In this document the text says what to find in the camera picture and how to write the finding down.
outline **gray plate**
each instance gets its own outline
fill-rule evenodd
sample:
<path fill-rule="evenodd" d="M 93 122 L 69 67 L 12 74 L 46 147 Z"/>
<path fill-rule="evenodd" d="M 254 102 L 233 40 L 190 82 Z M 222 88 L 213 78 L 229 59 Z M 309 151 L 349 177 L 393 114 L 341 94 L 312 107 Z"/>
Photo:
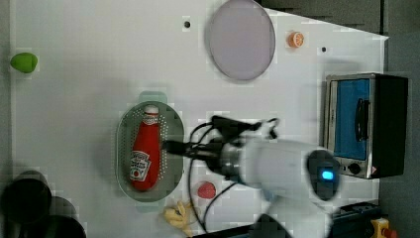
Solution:
<path fill-rule="evenodd" d="M 254 79 L 274 56 L 275 34 L 268 13 L 253 0 L 227 1 L 210 23 L 214 62 L 234 79 Z"/>
<path fill-rule="evenodd" d="M 154 105 L 159 111 L 160 141 L 183 141 L 184 129 L 179 115 L 167 104 L 144 101 L 133 107 L 122 118 L 117 129 L 116 176 L 120 188 L 129 197 L 141 202 L 154 202 L 168 196 L 179 184 L 183 173 L 183 157 L 160 152 L 160 168 L 157 184 L 148 191 L 138 191 L 130 181 L 132 148 L 143 120 L 146 105 Z"/>

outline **toaster oven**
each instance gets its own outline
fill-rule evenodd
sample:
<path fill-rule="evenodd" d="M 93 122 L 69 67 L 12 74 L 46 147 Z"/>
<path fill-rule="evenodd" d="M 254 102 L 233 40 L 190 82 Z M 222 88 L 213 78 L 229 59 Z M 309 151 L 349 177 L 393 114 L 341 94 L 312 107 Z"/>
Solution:
<path fill-rule="evenodd" d="M 378 73 L 329 75 L 324 147 L 341 174 L 377 179 L 404 171 L 408 79 Z"/>

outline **oven window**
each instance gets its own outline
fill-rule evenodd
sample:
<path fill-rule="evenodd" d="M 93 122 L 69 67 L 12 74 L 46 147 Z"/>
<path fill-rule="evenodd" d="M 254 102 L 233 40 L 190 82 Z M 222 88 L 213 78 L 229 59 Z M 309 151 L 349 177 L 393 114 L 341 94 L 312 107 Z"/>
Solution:
<path fill-rule="evenodd" d="M 343 80 L 337 87 L 336 141 L 334 155 L 364 161 L 367 141 L 357 140 L 358 101 L 369 100 L 369 80 Z"/>

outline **white table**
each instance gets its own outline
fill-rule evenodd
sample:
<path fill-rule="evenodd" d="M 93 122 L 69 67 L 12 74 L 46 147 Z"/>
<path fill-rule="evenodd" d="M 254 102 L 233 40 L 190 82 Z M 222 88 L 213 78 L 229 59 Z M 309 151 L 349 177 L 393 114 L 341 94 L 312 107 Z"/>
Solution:
<path fill-rule="evenodd" d="M 206 23 L 223 2 L 11 1 L 11 55 L 39 57 L 30 75 L 12 70 L 14 175 L 44 173 L 53 193 L 76 206 L 89 238 L 182 237 L 157 212 L 140 212 L 143 204 L 124 195 L 115 179 L 116 127 L 143 90 L 166 93 L 186 133 L 213 114 L 278 117 L 281 138 L 319 143 L 325 76 L 383 71 L 385 38 L 267 10 L 276 33 L 271 66 L 250 83 L 229 80 L 204 41 Z M 307 40 L 295 51 L 285 44 L 292 30 Z M 197 168 L 194 181 L 209 174 Z M 185 180 L 173 197 L 186 199 Z M 377 199 L 378 180 L 344 181 L 337 205 Z M 231 212 L 238 206 L 240 213 Z M 266 206 L 258 190 L 238 186 L 215 203 L 208 227 L 253 223 Z"/>

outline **green toy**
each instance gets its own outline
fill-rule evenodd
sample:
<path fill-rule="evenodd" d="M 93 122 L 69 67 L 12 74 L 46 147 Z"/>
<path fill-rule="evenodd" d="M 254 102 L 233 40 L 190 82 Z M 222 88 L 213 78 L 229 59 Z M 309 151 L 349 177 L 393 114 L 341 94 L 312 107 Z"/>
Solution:
<path fill-rule="evenodd" d="M 30 73 L 35 70 L 37 66 L 38 58 L 31 53 L 20 53 L 12 57 L 10 65 L 24 73 Z"/>

